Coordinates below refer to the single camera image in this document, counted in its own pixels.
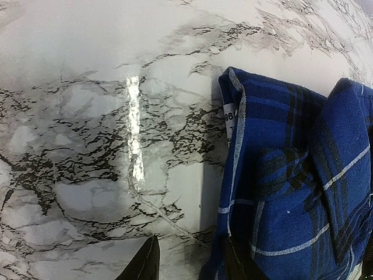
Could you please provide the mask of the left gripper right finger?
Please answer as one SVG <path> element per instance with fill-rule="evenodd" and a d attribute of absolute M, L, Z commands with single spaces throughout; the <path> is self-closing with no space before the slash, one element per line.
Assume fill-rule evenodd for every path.
<path fill-rule="evenodd" d="M 226 272 L 229 280 L 267 280 L 250 257 L 247 257 L 240 245 L 231 237 L 226 237 Z"/>

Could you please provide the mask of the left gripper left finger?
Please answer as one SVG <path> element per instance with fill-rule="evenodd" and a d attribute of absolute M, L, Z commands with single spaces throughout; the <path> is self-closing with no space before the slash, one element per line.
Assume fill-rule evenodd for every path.
<path fill-rule="evenodd" d="M 159 280 L 160 246 L 157 236 L 149 237 L 116 280 Z"/>

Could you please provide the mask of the blue plaid long sleeve shirt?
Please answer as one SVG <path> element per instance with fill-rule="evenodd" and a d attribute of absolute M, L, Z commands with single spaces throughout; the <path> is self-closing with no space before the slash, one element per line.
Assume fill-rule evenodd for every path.
<path fill-rule="evenodd" d="M 226 237 L 269 279 L 357 279 L 372 235 L 372 89 L 330 95 L 227 68 L 229 152 L 210 258 L 227 279 Z"/>

